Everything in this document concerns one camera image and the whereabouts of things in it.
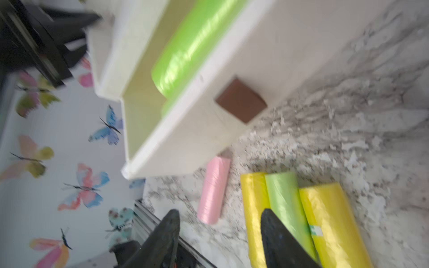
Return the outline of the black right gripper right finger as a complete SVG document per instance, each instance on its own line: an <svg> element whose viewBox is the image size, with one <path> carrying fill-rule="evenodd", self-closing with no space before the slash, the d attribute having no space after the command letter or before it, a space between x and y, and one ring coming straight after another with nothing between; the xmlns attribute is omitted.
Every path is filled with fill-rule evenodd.
<svg viewBox="0 0 429 268"><path fill-rule="evenodd" d="M269 208L261 214L260 229L268 268L319 267Z"/></svg>

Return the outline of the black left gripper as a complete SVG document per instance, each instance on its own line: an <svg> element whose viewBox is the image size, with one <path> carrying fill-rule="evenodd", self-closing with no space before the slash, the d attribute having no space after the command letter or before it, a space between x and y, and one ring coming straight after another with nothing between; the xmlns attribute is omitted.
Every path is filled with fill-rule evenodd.
<svg viewBox="0 0 429 268"><path fill-rule="evenodd" d="M72 77L70 69L87 53L87 44L74 50L66 45L85 41L86 28L100 19L91 12L1 1L1 70L14 73L36 68L54 87L63 86Z"/></svg>

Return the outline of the white top drawer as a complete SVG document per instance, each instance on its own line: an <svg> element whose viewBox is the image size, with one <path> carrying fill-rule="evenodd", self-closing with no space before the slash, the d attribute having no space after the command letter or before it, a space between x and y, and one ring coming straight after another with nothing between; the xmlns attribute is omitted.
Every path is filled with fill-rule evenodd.
<svg viewBox="0 0 429 268"><path fill-rule="evenodd" d="M230 146L244 123L216 103L235 79L275 107L362 33L388 1L250 1L157 125L144 127L148 98L122 101L128 179L193 173Z"/></svg>

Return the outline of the green trash bag roll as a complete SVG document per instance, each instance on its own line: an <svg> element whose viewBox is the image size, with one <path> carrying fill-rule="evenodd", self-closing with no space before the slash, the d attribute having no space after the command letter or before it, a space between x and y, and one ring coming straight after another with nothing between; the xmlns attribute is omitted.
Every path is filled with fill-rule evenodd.
<svg viewBox="0 0 429 268"><path fill-rule="evenodd" d="M166 98L163 117L246 4L240 0L195 2L151 70L157 90Z"/></svg>
<svg viewBox="0 0 429 268"><path fill-rule="evenodd" d="M296 174L294 172L267 174L265 181L271 210L309 256L318 262L318 255L299 195Z"/></svg>

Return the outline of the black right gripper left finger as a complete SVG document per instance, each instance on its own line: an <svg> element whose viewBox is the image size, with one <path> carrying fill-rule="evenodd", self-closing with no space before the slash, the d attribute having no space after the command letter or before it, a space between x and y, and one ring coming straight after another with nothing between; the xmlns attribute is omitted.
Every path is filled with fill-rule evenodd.
<svg viewBox="0 0 429 268"><path fill-rule="evenodd" d="M179 243L180 215L170 210L122 268L173 268Z"/></svg>

